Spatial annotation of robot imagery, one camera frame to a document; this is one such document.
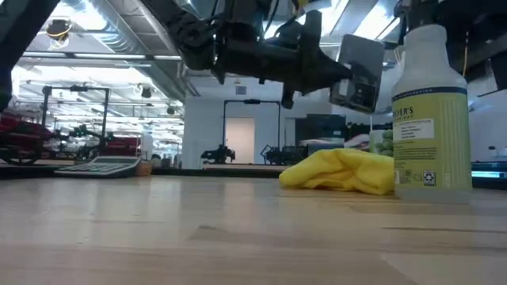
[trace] spray bottle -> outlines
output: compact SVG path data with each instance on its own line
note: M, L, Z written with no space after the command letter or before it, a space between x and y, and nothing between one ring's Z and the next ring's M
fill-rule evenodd
M467 82L449 66L446 41L445 28L431 24L405 38L393 89L395 192L404 200L470 200Z

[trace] wooden tabletop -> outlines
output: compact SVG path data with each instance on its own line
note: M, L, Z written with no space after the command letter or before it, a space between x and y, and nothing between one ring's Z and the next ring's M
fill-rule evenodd
M0 182L0 282L504 284L507 192L471 205L277 180Z

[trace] yellow microfiber towel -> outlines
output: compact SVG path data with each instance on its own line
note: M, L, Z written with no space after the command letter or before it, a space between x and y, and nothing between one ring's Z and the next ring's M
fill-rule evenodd
M327 188L388 195L395 189L393 158L352 149L320 150L280 175L285 188Z

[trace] door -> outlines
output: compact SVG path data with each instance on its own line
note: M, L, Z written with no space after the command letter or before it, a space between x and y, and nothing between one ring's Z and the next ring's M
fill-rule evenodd
M254 163L254 118L227 118L225 133L227 147L236 152L234 163Z

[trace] ceiling duct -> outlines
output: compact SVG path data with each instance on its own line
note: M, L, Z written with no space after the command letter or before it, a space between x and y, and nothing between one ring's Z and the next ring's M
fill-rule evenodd
M63 3L74 9L76 13L99 13L107 25L101 32L109 34L93 35L96 39L104 43L115 53L120 54L149 54L150 51L139 40L137 35L125 23L117 11L105 0L62 0ZM138 68L147 76L154 80L154 84L166 95L185 100L185 91L178 84L171 74L167 74L157 64L152 67Z

